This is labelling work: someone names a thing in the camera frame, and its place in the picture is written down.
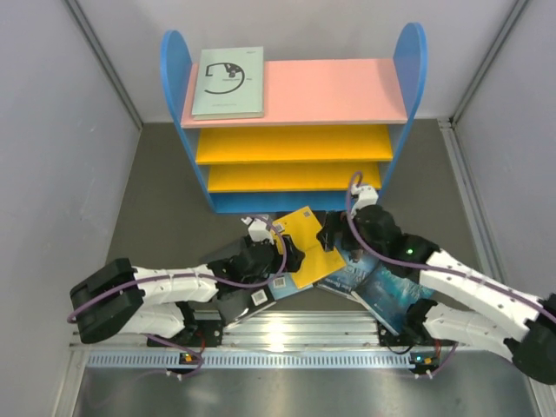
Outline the yellow book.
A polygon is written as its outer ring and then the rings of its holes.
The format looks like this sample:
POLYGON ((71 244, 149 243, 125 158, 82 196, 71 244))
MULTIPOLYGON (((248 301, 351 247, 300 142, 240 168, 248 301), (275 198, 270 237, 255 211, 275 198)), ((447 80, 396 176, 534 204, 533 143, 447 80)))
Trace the yellow book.
POLYGON ((276 219, 273 225, 283 237, 289 235, 293 244, 305 254, 300 269, 290 273, 298 289, 312 285, 346 266, 336 248, 329 252, 322 249, 316 238, 322 225, 309 206, 276 219))

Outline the light blue book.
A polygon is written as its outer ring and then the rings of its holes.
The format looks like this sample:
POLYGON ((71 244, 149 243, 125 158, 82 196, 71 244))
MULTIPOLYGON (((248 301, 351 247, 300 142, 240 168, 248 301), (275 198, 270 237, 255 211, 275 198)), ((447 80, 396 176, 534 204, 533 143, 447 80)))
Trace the light blue book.
POLYGON ((296 295, 303 291, 303 288, 297 288, 291 274, 284 274, 275 278, 268 284, 268 289, 276 301, 296 295))

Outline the black glossy book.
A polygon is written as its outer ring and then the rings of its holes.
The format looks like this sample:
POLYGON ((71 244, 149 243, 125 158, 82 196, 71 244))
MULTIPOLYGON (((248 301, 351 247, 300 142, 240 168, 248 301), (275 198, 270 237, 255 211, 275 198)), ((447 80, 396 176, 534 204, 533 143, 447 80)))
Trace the black glossy book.
MULTIPOLYGON (((255 275, 241 276, 232 262, 232 257, 239 254, 240 247, 231 245, 214 252, 214 258, 208 266, 215 271, 215 275, 229 281, 245 284, 260 284, 266 281, 271 272, 266 268, 255 275)), ((276 299, 270 291, 269 285, 259 288, 238 288, 217 282, 217 295, 212 302, 215 304, 225 328, 232 328, 242 321, 253 317, 276 304, 276 299)))

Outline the grey-green book with black arc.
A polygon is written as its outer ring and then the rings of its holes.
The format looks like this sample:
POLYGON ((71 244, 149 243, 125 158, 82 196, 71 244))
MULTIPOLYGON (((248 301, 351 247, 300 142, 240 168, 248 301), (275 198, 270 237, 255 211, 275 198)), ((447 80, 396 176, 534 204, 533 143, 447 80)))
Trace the grey-green book with black arc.
POLYGON ((191 115, 198 121, 262 117, 263 47, 203 50, 191 115))

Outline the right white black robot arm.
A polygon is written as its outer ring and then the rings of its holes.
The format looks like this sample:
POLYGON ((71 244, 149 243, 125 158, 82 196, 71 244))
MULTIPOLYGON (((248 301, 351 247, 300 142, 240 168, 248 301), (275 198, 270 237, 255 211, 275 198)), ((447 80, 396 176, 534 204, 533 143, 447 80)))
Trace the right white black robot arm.
POLYGON ((435 290, 466 310, 420 298, 404 320, 415 344, 440 339, 504 358, 527 377, 555 383, 555 295, 523 293, 468 267, 438 244, 404 233, 379 205, 351 214, 328 211, 316 235, 326 250, 336 242, 349 252, 376 256, 394 276, 435 290))

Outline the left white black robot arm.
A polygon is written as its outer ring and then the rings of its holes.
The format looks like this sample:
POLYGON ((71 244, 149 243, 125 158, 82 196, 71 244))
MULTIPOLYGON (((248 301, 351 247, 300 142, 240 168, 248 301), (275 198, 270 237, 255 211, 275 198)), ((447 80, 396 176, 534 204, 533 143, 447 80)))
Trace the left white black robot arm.
POLYGON ((255 293, 267 293, 269 280, 298 271, 305 257, 284 235, 260 242, 246 236, 235 253, 194 268, 140 268, 118 258, 70 290, 74 310, 68 321, 84 344, 152 334, 186 345, 198 329, 191 303, 250 303, 255 293))

